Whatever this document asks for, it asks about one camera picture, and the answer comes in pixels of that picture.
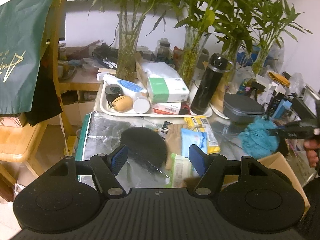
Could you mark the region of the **person's hand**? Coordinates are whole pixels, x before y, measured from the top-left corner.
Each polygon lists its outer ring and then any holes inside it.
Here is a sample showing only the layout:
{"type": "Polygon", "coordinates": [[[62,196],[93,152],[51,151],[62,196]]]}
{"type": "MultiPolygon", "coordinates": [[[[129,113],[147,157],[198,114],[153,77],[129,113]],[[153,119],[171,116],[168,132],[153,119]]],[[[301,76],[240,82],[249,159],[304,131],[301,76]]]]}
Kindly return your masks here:
{"type": "Polygon", "coordinates": [[[319,150],[319,139],[309,139],[304,141],[304,150],[310,167],[316,167],[319,163],[317,150],[319,150]]]}

